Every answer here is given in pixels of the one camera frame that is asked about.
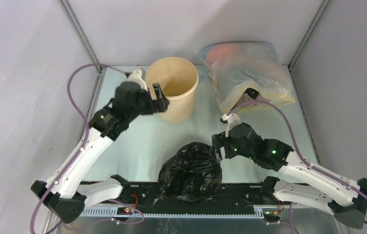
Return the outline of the beige round trash bin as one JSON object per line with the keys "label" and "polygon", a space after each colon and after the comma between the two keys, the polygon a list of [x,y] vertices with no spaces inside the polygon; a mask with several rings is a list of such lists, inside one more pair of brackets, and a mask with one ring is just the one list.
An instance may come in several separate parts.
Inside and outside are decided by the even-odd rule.
{"label": "beige round trash bin", "polygon": [[192,115],[199,74],[190,61],[180,57],[159,59],[149,66],[145,82],[148,86],[158,83],[170,101],[168,110],[159,114],[162,119],[181,122]]}

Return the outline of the black plastic trash bag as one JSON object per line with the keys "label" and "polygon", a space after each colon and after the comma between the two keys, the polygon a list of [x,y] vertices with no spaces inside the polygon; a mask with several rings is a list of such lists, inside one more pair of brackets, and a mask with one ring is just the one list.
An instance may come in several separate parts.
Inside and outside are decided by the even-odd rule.
{"label": "black plastic trash bag", "polygon": [[210,198],[222,184],[220,162],[212,147],[192,142],[181,147],[161,167],[157,198],[196,203]]}

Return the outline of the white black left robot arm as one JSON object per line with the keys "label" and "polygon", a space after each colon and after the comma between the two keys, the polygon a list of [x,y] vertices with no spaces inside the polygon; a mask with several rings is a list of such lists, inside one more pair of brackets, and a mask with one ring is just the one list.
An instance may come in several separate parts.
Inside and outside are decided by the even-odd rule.
{"label": "white black left robot arm", "polygon": [[31,191],[66,224],[75,221],[85,208],[103,201],[127,202],[131,196],[130,183],[119,175],[89,185],[81,185],[81,181],[135,118],[163,113],[169,104],[159,83],[153,83],[151,89],[143,89],[139,83],[122,82],[115,96],[96,111],[80,143],[64,164],[46,181],[36,180]]}

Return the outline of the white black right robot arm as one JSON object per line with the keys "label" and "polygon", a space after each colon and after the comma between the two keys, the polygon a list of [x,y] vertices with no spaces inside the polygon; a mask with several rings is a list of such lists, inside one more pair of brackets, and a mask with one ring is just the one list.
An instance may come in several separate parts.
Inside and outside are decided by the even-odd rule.
{"label": "white black right robot arm", "polygon": [[273,170],[304,182],[291,183],[267,176],[260,188],[263,202],[300,203],[334,216],[340,223],[362,229],[367,213],[367,179],[357,181],[330,178],[332,172],[314,164],[305,164],[298,153],[277,139],[263,139],[253,128],[240,123],[228,133],[212,136],[212,152],[218,159],[243,156],[263,169]]}

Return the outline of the translucent bag of supplies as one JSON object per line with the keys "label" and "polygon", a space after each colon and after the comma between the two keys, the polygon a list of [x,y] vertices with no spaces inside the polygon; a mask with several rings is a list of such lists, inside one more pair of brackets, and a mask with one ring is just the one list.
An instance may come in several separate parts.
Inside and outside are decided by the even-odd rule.
{"label": "translucent bag of supplies", "polygon": [[198,52],[212,79],[221,112],[263,108],[259,101],[277,107],[295,103],[290,74],[269,42],[226,42]]}

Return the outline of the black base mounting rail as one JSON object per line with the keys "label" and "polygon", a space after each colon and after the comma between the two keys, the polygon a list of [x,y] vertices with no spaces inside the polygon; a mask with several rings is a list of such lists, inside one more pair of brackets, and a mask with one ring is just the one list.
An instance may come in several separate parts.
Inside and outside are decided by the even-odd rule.
{"label": "black base mounting rail", "polygon": [[189,203],[185,201],[165,201],[160,199],[160,191],[155,182],[131,183],[128,198],[119,198],[128,205],[137,205],[145,215],[254,215],[259,205],[274,205],[260,193],[259,183],[223,183],[206,200]]}

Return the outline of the aluminium frame post left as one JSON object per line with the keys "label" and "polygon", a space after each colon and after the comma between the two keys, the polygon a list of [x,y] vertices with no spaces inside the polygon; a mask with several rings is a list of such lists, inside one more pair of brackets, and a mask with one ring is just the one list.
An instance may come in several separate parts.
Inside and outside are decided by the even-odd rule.
{"label": "aluminium frame post left", "polygon": [[80,44],[82,45],[87,57],[93,63],[99,63],[99,59],[85,33],[83,30],[78,17],[74,9],[72,8],[70,2],[68,0],[58,0],[63,12],[65,13],[73,31],[75,32]]}

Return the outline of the aluminium frame post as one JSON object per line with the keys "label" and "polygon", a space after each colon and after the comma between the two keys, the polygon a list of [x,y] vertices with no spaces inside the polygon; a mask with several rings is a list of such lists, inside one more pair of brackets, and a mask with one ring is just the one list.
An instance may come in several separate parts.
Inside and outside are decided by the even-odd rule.
{"label": "aluminium frame post", "polygon": [[314,30],[316,29],[317,25],[319,24],[323,14],[325,13],[326,9],[330,5],[331,0],[322,0],[316,14],[314,15],[308,29],[306,30],[302,40],[300,41],[296,51],[294,52],[290,63],[288,64],[288,68],[290,71],[293,70],[294,66],[299,60],[300,55],[302,54],[304,48],[306,47],[309,39],[311,38]]}
{"label": "aluminium frame post", "polygon": [[87,57],[93,63],[99,63],[99,59],[85,33],[83,30],[78,17],[74,9],[72,8],[70,2],[68,0],[58,0],[63,12],[65,13],[73,31],[75,32],[80,44],[82,45]]}

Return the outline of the aluminium frame post right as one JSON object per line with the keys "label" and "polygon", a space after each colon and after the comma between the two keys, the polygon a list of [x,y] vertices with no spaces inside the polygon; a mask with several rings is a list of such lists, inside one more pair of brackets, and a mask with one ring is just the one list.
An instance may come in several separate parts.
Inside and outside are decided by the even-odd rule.
{"label": "aluminium frame post right", "polygon": [[331,0],[322,0],[316,14],[314,15],[308,29],[306,30],[302,40],[300,41],[296,51],[294,52],[290,63],[288,64],[288,68],[290,71],[293,70],[294,66],[299,60],[300,55],[302,54],[304,48],[306,47],[309,39],[311,38],[314,30],[316,29],[317,25],[319,24],[323,14],[325,13],[326,9],[330,5]]}

